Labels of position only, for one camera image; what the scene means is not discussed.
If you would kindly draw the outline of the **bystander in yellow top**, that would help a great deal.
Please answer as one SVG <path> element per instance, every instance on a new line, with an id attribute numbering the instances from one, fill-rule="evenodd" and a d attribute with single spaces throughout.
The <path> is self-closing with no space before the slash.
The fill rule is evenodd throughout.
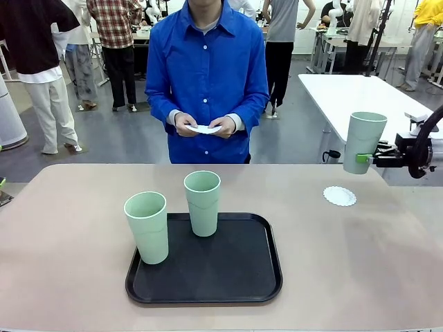
<path id="1" fill-rule="evenodd" d="M 433 36 L 443 24 L 443 0 L 423 0 L 415 9 L 413 35 L 406 63 L 404 78 L 399 89 L 412 92 L 417 88 L 419 77 Z"/>

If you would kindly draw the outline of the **bystander in beige coat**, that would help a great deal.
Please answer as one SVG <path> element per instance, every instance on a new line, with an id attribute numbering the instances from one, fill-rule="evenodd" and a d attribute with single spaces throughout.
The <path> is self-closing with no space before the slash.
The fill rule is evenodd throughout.
<path id="1" fill-rule="evenodd" d="M 372 44 L 372 32 L 377 27 L 383 0 L 354 0 L 353 18 L 346 38 L 346 54 L 343 74 L 359 75 L 363 70 Z"/>

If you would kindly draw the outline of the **person's right forearm blue sleeve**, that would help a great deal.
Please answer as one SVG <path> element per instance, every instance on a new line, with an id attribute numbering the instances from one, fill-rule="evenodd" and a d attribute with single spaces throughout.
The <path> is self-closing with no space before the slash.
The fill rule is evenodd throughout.
<path id="1" fill-rule="evenodd" d="M 175 127 L 175 116 L 180 113 L 179 107 L 172 99 L 169 91 L 146 90 L 147 101 L 151 106 L 151 114 L 165 126 Z"/>

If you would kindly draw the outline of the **white paper doily coaster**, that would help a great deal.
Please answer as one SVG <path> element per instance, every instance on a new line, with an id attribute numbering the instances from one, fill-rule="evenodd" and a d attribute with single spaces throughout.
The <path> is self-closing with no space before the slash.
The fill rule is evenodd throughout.
<path id="1" fill-rule="evenodd" d="M 193 132 L 206 134 L 206 135 L 212 135 L 218 132 L 222 128 L 221 126 L 209 128 L 208 126 L 205 125 L 198 125 L 197 127 L 192 127 L 190 124 L 186 124 L 185 127 Z"/>
<path id="2" fill-rule="evenodd" d="M 323 196 L 331 204 L 341 207 L 349 207 L 356 203 L 355 194 L 349 189 L 346 189 L 344 187 L 339 187 L 339 186 L 326 187 L 323 190 Z"/>

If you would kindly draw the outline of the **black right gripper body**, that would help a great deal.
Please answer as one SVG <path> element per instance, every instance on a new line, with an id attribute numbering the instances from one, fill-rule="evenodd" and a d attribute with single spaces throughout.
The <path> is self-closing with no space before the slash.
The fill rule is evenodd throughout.
<path id="1" fill-rule="evenodd" d="M 398 133 L 395 137 L 395 145 L 397 148 L 395 167 L 416 167 L 417 162 L 413 153 L 417 137 L 409 133 Z"/>

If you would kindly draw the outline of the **bystander in plaid shirt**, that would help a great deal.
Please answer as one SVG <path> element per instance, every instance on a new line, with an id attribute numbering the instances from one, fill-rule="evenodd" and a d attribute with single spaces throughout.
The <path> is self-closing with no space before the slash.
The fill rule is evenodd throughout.
<path id="1" fill-rule="evenodd" d="M 112 110 L 126 106 L 136 112 L 132 27 L 141 22 L 141 5 L 138 0 L 87 0 L 87 9 L 96 21 L 114 99 Z"/>

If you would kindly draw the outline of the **bystander in black top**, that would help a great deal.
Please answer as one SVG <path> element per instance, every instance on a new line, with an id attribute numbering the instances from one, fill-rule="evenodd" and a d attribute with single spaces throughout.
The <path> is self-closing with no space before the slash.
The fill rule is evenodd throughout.
<path id="1" fill-rule="evenodd" d="M 42 153 L 58 153 L 57 137 L 82 151 L 60 67 L 70 34 L 80 23 L 62 0 L 0 0 L 0 41 L 16 66 L 44 133 Z"/>

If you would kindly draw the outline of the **person's right hand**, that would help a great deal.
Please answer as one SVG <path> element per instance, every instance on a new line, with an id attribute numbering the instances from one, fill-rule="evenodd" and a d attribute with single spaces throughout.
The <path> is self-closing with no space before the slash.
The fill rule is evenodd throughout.
<path id="1" fill-rule="evenodd" d="M 194 137 L 198 134 L 198 132 L 188 128 L 188 126 L 195 129 L 198 128 L 197 122 L 191 115 L 180 111 L 175 115 L 174 121 L 175 121 L 176 131 L 180 136 Z"/>

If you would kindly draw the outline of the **pale green plastic cup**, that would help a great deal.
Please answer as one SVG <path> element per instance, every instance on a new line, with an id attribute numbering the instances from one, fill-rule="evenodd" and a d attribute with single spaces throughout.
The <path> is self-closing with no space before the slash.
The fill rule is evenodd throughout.
<path id="1" fill-rule="evenodd" d="M 374 154 L 387 123 L 378 113 L 354 112 L 350 116 L 345 144 L 343 169 L 351 174 L 365 174 L 369 164 L 356 162 L 357 154 Z"/>
<path id="2" fill-rule="evenodd" d="M 167 201 L 158 192 L 140 192 L 124 204 L 124 213 L 141 259 L 146 264 L 163 262 L 169 254 Z"/>
<path id="3" fill-rule="evenodd" d="M 198 237 L 212 236 L 217 230 L 220 177 L 212 171 L 195 171 L 184 178 L 183 184 L 192 231 Z"/>

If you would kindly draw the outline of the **bystander in grey patterned trousers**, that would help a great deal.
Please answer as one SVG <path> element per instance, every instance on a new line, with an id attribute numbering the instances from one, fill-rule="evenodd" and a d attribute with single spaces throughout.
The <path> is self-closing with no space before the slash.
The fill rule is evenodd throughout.
<path id="1" fill-rule="evenodd" d="M 91 38 L 89 25 L 91 15 L 86 0 L 61 0 L 75 15 L 80 26 L 70 35 L 66 47 L 64 62 L 73 83 L 78 99 L 78 109 L 91 110 L 97 107 L 96 84 L 93 75 L 93 64 L 90 54 Z"/>

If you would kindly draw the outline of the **person's left forearm blue sleeve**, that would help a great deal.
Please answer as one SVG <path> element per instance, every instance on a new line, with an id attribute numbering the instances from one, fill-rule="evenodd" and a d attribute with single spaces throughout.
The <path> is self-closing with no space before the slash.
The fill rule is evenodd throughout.
<path id="1" fill-rule="evenodd" d="M 249 136 L 252 129 L 259 125 L 260 117 L 268 101 L 267 91 L 247 93 L 240 104 L 227 114 L 234 121 L 235 130 L 245 131 Z"/>

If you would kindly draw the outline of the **black plastic serving tray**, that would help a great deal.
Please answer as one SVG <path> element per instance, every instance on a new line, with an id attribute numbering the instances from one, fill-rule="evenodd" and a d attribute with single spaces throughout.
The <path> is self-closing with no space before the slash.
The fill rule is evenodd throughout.
<path id="1" fill-rule="evenodd" d="M 139 304 L 255 304 L 281 291 L 271 224 L 246 212 L 221 212 L 217 231 L 198 237 L 187 213 L 168 214 L 169 255 L 149 265 L 135 252 L 125 280 Z"/>

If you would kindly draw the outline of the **white rectangular table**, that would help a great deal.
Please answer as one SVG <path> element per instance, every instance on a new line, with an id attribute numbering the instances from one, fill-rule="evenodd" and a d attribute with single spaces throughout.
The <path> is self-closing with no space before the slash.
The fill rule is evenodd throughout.
<path id="1" fill-rule="evenodd" d="M 345 144 L 354 112 L 386 116 L 388 121 L 381 139 L 389 143 L 395 141 L 398 133 L 410 131 L 408 114 L 414 117 L 432 114 L 429 108 L 376 76 L 300 74 L 298 78 L 325 119 L 317 163 L 322 162 L 323 152 L 330 149 L 331 132 L 341 145 Z"/>

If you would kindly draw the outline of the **person's left hand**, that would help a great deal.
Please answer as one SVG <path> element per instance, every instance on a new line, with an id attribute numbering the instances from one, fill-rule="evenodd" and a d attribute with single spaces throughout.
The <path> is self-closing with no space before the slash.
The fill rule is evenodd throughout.
<path id="1" fill-rule="evenodd" d="M 209 129 L 212 128 L 218 128 L 218 130 L 214 133 L 215 136 L 218 136 L 220 138 L 230 138 L 236 130 L 236 124 L 235 121 L 229 117 L 224 116 L 217 119 L 214 119 L 210 125 L 208 126 Z"/>

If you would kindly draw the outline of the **white cylindrical air purifier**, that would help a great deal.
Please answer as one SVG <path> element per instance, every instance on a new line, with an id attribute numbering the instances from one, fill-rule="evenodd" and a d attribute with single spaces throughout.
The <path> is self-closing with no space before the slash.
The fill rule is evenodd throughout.
<path id="1" fill-rule="evenodd" d="M 0 74 L 0 151 L 14 149 L 28 141 L 28 134 Z"/>

